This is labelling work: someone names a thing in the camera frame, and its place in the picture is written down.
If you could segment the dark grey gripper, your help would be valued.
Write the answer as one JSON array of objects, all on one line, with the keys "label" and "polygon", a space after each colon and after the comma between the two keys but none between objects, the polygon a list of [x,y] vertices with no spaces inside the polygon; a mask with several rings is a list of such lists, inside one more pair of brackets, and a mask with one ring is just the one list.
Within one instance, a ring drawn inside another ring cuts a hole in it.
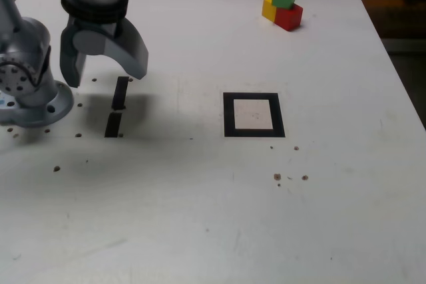
[{"label": "dark grey gripper", "polygon": [[111,58],[138,80],[147,74],[148,49],[126,18],[116,23],[96,24],[70,15],[61,34],[60,68],[72,88],[81,85],[87,55]]}]

